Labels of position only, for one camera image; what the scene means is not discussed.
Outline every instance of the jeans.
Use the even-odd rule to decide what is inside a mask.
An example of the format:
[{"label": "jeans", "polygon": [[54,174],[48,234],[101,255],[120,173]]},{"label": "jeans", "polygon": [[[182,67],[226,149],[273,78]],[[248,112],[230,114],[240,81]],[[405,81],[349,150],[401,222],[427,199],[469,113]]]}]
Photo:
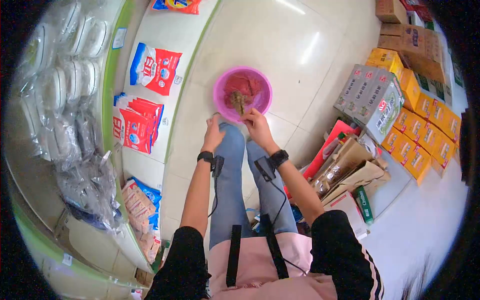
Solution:
[{"label": "jeans", "polygon": [[[225,159],[222,172],[217,179],[218,205],[210,220],[210,249],[213,246],[230,239],[232,225],[241,225],[241,237],[252,237],[252,230],[245,212],[245,204],[241,191],[241,167],[245,140],[240,130],[228,123],[219,125],[220,131],[225,131],[222,143],[217,147],[215,156],[222,156]],[[277,190],[271,183],[266,182],[257,170],[254,161],[268,154],[254,141],[247,144],[248,165],[253,174],[255,184],[258,188],[260,198],[260,214],[268,214],[274,224],[274,233],[294,232],[298,233],[295,219],[288,201],[279,209],[285,200],[282,179],[278,171],[275,171],[276,178],[272,181],[281,191]]]}]

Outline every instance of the person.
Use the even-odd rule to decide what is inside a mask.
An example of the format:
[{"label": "person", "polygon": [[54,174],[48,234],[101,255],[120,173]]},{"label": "person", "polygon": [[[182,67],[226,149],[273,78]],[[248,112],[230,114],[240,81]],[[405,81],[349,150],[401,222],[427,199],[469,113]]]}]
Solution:
[{"label": "person", "polygon": [[[236,126],[218,125],[218,120],[218,115],[207,120],[203,154],[187,192],[180,228],[146,299],[206,299],[208,279],[215,300],[381,299],[384,286],[378,270],[355,238],[347,215],[324,211],[314,189],[275,143],[265,116],[253,108],[241,117],[250,134],[247,143]],[[241,190],[245,147],[259,192],[261,225],[266,228],[259,237],[252,235]],[[215,183],[208,271],[203,239],[211,163],[205,153],[224,158]],[[271,182],[255,165],[264,156],[277,160],[283,156]],[[298,234],[290,205],[284,203],[282,180],[311,227],[312,238]]]}]

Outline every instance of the pink plastic basin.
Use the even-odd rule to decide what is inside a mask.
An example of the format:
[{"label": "pink plastic basin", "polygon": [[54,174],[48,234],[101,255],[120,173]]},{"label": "pink plastic basin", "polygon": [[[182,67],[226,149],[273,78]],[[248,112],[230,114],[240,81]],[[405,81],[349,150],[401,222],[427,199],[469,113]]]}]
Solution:
[{"label": "pink plastic basin", "polygon": [[268,111],[270,104],[272,104],[272,86],[267,77],[260,71],[246,66],[239,66],[226,71],[217,79],[213,86],[213,102],[215,103],[218,112],[225,119],[235,123],[241,123],[239,121],[240,115],[234,108],[228,108],[225,105],[224,88],[227,79],[232,74],[238,72],[249,73],[253,78],[258,80],[262,87],[262,91],[254,97],[252,104],[245,107],[245,111],[248,111],[250,108],[256,108],[262,115],[264,115]]}]

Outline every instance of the white tile floor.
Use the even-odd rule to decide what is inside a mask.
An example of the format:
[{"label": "white tile floor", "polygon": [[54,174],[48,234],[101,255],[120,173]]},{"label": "white tile floor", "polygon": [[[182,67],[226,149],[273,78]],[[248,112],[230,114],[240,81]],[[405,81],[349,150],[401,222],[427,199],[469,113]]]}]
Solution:
[{"label": "white tile floor", "polygon": [[[220,74],[247,65],[268,77],[273,102],[266,117],[272,135],[300,167],[324,142],[323,133],[337,116],[333,102],[353,65],[364,63],[377,45],[380,25],[374,0],[223,1],[180,100],[164,179],[162,238],[171,238],[180,224],[205,120],[215,112],[212,87]],[[246,207],[258,207],[246,157],[242,183]]]}]

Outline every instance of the red meat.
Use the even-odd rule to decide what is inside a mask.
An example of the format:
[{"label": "red meat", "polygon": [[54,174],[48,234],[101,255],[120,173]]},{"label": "red meat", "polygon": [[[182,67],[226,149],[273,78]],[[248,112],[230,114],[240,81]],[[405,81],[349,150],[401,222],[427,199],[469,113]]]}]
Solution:
[{"label": "red meat", "polygon": [[225,92],[225,105],[228,108],[234,108],[230,102],[232,92],[239,91],[245,97],[245,105],[250,105],[253,98],[262,91],[262,87],[257,79],[246,72],[239,72],[230,75],[225,82],[223,89]]}]

